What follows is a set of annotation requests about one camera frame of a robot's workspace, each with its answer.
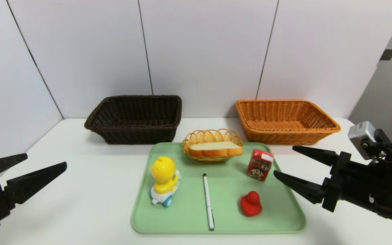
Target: toast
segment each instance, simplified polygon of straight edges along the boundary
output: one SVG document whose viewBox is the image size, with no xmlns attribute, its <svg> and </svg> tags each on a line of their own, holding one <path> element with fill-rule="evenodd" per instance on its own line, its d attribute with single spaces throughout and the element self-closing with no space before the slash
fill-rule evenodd
<svg viewBox="0 0 392 245">
<path fill-rule="evenodd" d="M 242 154 L 243 148 L 231 141 L 208 142 L 189 147 L 189 155 L 192 157 L 230 157 Z"/>
</svg>

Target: orange wicker basket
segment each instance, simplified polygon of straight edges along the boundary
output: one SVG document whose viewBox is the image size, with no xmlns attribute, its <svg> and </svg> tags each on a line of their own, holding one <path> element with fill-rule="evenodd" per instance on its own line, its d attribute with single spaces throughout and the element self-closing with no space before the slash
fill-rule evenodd
<svg viewBox="0 0 392 245">
<path fill-rule="evenodd" d="M 235 104 L 246 138 L 271 145 L 313 145 L 341 127 L 306 100 L 239 100 Z"/>
</svg>

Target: cartoon character print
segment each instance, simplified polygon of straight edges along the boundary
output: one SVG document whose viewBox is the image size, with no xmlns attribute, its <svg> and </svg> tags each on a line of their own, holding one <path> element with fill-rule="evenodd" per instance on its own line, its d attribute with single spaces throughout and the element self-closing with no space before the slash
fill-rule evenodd
<svg viewBox="0 0 392 245">
<path fill-rule="evenodd" d="M 263 171 L 257 167 L 251 169 L 250 172 L 252 172 L 253 177 L 258 178 L 258 180 L 261 180 L 261 177 L 264 176 Z"/>
</svg>

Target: juice box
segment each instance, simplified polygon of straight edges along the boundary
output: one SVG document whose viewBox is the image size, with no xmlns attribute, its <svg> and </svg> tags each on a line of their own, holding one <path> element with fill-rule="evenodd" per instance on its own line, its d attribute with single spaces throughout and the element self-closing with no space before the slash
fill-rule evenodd
<svg viewBox="0 0 392 245">
<path fill-rule="evenodd" d="M 254 149 L 247 167 L 247 175 L 265 181 L 274 161 L 274 155 L 260 149 Z"/>
</svg>

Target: yellow toy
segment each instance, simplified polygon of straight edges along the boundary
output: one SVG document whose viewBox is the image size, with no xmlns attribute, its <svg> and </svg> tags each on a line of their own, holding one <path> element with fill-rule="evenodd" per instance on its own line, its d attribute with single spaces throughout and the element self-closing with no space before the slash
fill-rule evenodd
<svg viewBox="0 0 392 245">
<path fill-rule="evenodd" d="M 156 180 L 149 194 L 152 197 L 152 203 L 163 203 L 168 207 L 172 203 L 172 195 L 179 187 L 181 174 L 176 169 L 175 162 L 169 157 L 159 157 L 152 164 L 151 174 Z"/>
</svg>

